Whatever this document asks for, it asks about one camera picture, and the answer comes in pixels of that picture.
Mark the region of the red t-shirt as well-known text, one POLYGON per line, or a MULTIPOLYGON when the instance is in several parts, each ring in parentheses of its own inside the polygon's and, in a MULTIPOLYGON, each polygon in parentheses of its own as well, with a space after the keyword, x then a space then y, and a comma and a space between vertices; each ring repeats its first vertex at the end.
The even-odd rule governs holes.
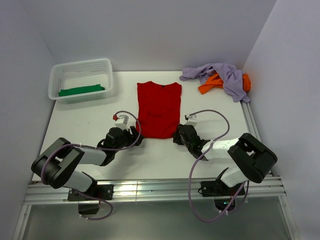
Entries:
POLYGON ((182 86, 152 81, 137 84, 138 120, 136 127, 149 139, 173 137, 180 123, 182 86))

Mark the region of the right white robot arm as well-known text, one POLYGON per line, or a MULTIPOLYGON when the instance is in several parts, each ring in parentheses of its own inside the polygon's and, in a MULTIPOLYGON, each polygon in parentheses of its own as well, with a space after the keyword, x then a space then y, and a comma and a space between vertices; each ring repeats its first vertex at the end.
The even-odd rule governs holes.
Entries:
POLYGON ((203 197, 232 196, 237 190, 244 195, 242 183, 260 184, 278 161, 276 154, 250 133, 229 140, 206 140, 200 138, 193 125, 180 124, 173 142, 184 145, 197 161, 230 159, 235 163, 222 170, 215 180, 200 183, 199 193, 203 197))

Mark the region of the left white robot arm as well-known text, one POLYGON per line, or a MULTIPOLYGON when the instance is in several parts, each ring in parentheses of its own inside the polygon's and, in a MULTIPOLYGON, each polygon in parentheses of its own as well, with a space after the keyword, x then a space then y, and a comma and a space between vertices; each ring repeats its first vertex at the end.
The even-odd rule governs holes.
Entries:
POLYGON ((79 164, 104 167, 110 164, 117 152, 139 146, 144 136, 134 126, 129 129, 110 128, 105 138, 96 147, 72 144, 60 137, 53 142, 31 165, 31 171, 44 184, 54 189, 69 188, 74 195, 86 200, 112 199, 112 190, 103 190, 98 181, 85 172, 77 171, 79 164))

